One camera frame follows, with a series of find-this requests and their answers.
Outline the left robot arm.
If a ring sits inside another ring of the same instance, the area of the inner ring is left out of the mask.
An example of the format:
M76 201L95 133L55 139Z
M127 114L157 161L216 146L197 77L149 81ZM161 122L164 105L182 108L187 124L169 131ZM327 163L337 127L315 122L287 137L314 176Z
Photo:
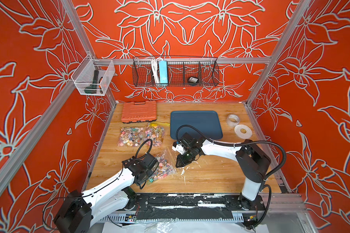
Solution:
M79 192L71 192L53 218L56 229L61 233L86 233L101 218L132 205L136 193L132 184L144 186L155 173L159 162L150 153L140 158L132 157L122 161L122 169L101 184Z

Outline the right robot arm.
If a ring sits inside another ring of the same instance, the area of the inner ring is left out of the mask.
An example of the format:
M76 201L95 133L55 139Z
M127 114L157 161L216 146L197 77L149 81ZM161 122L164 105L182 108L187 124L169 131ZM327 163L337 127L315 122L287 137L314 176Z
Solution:
M196 139L185 133L179 141L173 143L172 150L179 153L177 168L189 165L201 155L214 155L237 162L245 175L242 199L250 202L254 201L263 189L271 164L270 158L256 142L248 139L240 145L217 142L204 137Z

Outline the blue plastic tray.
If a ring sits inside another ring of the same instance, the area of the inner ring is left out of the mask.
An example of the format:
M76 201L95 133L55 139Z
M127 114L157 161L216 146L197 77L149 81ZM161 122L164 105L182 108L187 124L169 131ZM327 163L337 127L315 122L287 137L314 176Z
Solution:
M211 139L222 139L223 131L216 111L173 111L170 118L170 136L176 140L177 129L191 125Z

